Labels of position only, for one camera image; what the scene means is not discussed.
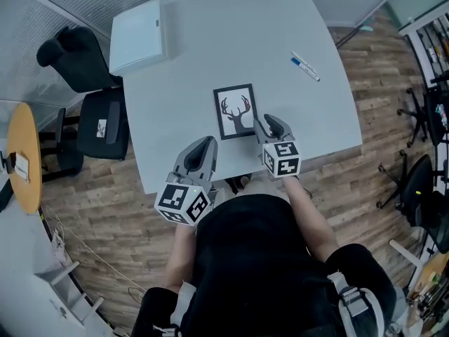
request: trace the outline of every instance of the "wooden floor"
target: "wooden floor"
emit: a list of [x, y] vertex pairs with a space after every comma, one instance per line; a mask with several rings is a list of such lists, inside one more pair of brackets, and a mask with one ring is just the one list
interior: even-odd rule
[[[408, 282], [411, 266], [388, 241], [396, 239], [418, 253], [405, 218], [391, 204], [377, 210], [394, 184], [378, 170], [382, 162], [398, 173], [400, 149], [412, 132], [412, 121], [398, 117], [396, 109], [410, 99], [405, 90], [421, 91], [422, 79], [411, 48], [393, 28], [384, 12], [375, 16], [374, 32], [361, 32], [340, 51], [360, 121], [363, 144], [336, 154], [305, 161], [301, 181], [313, 193], [318, 209], [334, 227], [341, 244], [358, 242], [372, 252], [395, 284]], [[332, 31], [334, 40], [343, 31]], [[424, 153], [429, 142], [420, 139], [406, 149], [410, 165]], [[140, 286], [161, 283], [170, 252], [174, 226], [157, 216], [154, 195], [145, 195], [132, 145], [125, 161], [86, 158], [75, 179], [45, 184], [42, 206], [50, 206], [62, 222], [108, 263]], [[139, 305], [128, 295], [133, 285], [96, 258], [72, 234], [65, 233], [67, 250], [80, 266], [75, 275], [88, 295], [105, 298], [100, 310], [115, 326], [131, 329]], [[130, 291], [136, 299], [139, 292]]]

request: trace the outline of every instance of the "person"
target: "person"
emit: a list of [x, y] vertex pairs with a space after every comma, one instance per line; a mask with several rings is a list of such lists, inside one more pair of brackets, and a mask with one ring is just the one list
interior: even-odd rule
[[346, 336], [327, 278], [337, 271], [375, 294], [389, 326], [396, 293], [385, 271], [364, 246], [339, 246], [295, 176], [282, 182], [288, 198], [271, 181], [244, 176], [243, 191], [217, 196], [196, 230], [177, 225], [165, 286], [146, 292], [132, 337], [170, 327], [183, 282], [196, 287], [184, 337]]

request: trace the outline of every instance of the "deer antlers drawing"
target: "deer antlers drawing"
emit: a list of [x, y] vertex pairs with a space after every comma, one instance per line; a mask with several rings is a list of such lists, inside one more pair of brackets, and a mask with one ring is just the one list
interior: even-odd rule
[[249, 110], [251, 110], [251, 105], [250, 102], [248, 101], [248, 99], [245, 96], [241, 96], [241, 99], [243, 100], [243, 103], [245, 104], [245, 110], [243, 112], [240, 111], [240, 107], [237, 107], [237, 110], [239, 111], [238, 115], [234, 115], [232, 113], [228, 113], [228, 111], [226, 110], [228, 108], [228, 105], [226, 105], [226, 99], [225, 98], [221, 103], [220, 103], [220, 107], [222, 108], [222, 114], [223, 115], [229, 115], [228, 119], [229, 120], [234, 120], [234, 119], [240, 119], [241, 115], [245, 114], [246, 112], [248, 112]]

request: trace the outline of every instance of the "white table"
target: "white table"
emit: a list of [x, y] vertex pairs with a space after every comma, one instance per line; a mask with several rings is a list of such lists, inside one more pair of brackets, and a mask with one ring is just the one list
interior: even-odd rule
[[[161, 0], [170, 58], [123, 77], [131, 138], [146, 193], [177, 155], [206, 135], [218, 141], [213, 180], [262, 170], [255, 136], [220, 140], [213, 90], [252, 84], [257, 113], [287, 122], [302, 158], [361, 144], [337, 49], [311, 0]], [[290, 50], [318, 72], [314, 81]]]

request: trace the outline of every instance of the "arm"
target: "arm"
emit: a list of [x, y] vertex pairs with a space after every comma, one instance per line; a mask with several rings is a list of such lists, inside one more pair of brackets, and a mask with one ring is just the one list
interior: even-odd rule
[[166, 288], [179, 293], [183, 281], [190, 282], [195, 260], [195, 227], [177, 225], [175, 241], [166, 266]]
[[315, 258], [325, 262], [334, 251], [339, 249], [332, 227], [316, 209], [296, 177], [283, 178], [283, 184], [307, 248]]

